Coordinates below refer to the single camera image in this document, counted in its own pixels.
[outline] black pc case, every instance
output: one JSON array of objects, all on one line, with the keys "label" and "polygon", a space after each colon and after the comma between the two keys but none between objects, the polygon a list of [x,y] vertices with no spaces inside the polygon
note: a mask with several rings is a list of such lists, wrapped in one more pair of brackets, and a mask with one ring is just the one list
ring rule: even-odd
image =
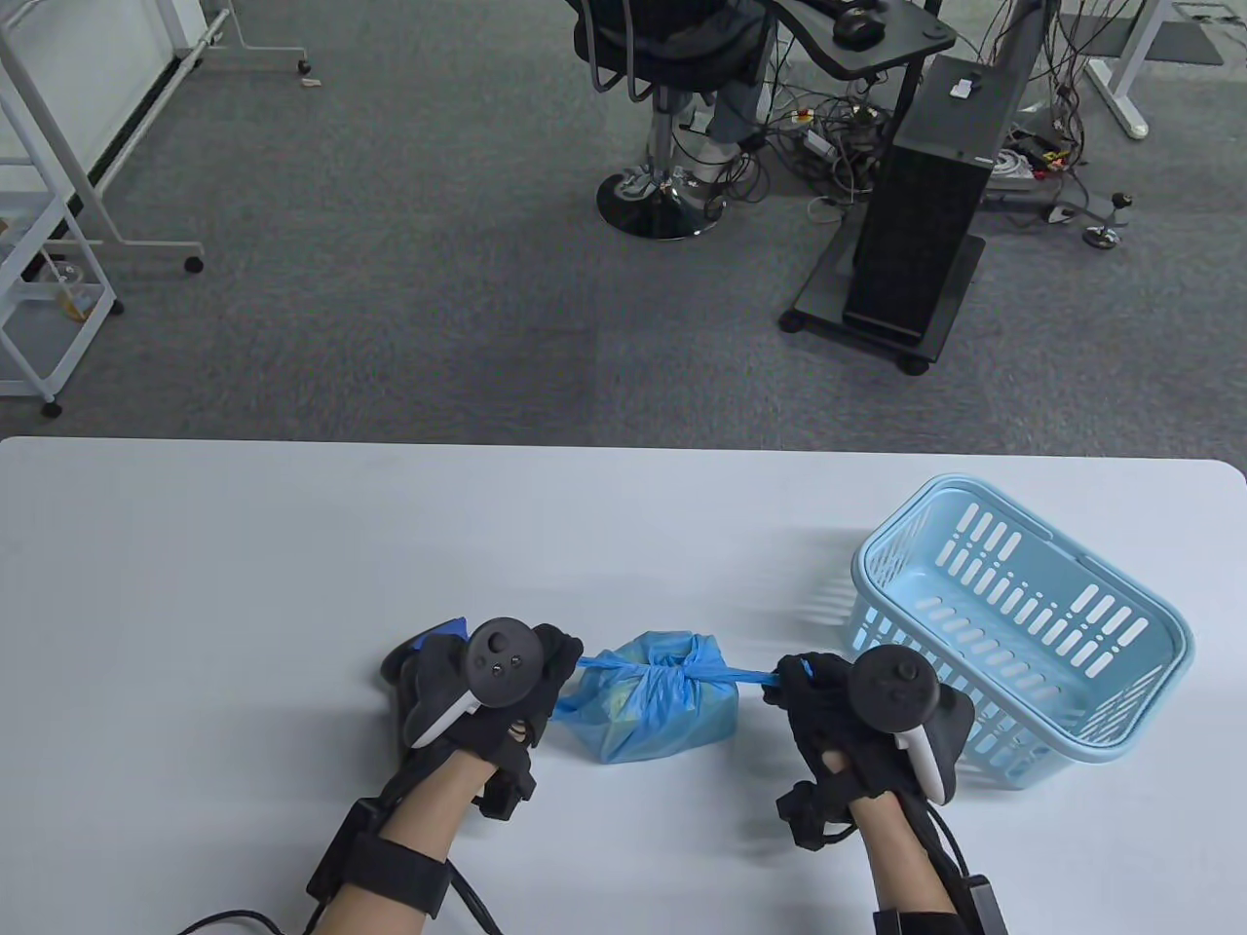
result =
[{"label": "black pc case", "polygon": [[[950,91],[960,80],[969,97]],[[918,344],[991,178],[1016,84],[1003,69],[936,56],[890,148],[854,254],[844,323]]]}]

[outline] rack wheel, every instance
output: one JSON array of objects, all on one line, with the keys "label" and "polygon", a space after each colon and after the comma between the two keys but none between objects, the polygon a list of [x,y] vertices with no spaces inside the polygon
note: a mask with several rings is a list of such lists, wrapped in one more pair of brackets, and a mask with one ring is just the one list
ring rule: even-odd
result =
[{"label": "rack wheel", "polygon": [[920,357],[913,357],[912,354],[905,354],[905,357],[897,360],[897,367],[900,368],[900,373],[908,376],[922,376],[932,369],[929,362],[923,360]]},{"label": "rack wheel", "polygon": [[777,324],[784,334],[796,334],[797,332],[806,330],[806,317],[796,309],[788,309],[779,315]]}]

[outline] white table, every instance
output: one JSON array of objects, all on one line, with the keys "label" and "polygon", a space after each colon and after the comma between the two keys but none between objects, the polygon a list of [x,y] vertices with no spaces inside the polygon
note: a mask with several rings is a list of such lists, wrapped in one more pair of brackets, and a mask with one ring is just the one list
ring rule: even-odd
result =
[{"label": "white table", "polygon": [[[1247,486],[1216,463],[29,440],[0,444],[0,931],[172,935],[303,884],[389,769],[370,682],[402,637],[511,613],[591,652],[646,628],[728,661],[837,646],[798,608],[943,471],[983,476],[1170,598],[1187,681],[1119,764],[948,810],[1010,930],[1216,930],[1247,818]],[[604,767],[561,728],[532,802],[455,859],[509,935],[869,933],[860,843],[799,851],[804,777],[741,731]],[[449,899],[430,931],[474,933]]]}]

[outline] desk leg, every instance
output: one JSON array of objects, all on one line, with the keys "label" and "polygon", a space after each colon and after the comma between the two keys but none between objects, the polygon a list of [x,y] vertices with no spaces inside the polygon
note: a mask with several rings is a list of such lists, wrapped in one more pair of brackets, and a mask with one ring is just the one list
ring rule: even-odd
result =
[{"label": "desk leg", "polygon": [[1170,0],[1145,0],[1135,25],[1130,30],[1130,39],[1121,51],[1116,67],[1110,67],[1102,59],[1091,59],[1087,62],[1087,76],[1091,85],[1104,102],[1109,105],[1112,116],[1117,118],[1121,128],[1131,140],[1142,140],[1147,136],[1147,121],[1139,112],[1134,101],[1130,100],[1130,86],[1135,81],[1135,75],[1147,59],[1147,51],[1152,47],[1156,34],[1160,32],[1168,12]]}]

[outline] light blue basket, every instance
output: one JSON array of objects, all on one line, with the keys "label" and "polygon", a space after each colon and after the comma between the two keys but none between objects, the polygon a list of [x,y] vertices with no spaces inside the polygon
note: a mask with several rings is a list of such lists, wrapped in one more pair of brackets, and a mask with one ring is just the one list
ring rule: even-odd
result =
[{"label": "light blue basket", "polygon": [[963,763],[1011,788],[1122,755],[1195,652],[1170,605],[961,475],[875,530],[853,583],[854,651],[927,656],[974,699]]}]

